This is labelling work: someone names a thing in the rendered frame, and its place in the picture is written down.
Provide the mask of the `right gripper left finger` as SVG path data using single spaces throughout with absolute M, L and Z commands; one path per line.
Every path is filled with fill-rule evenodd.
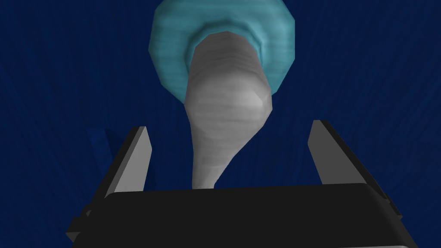
M 98 185 L 91 201 L 93 209 L 115 192 L 144 190 L 152 146 L 145 126 L 133 127 Z

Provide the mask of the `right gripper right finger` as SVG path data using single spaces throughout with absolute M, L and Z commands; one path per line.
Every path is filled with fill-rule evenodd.
M 322 184 L 367 184 L 388 202 L 400 219 L 403 217 L 391 198 L 327 120 L 313 121 L 307 145 Z

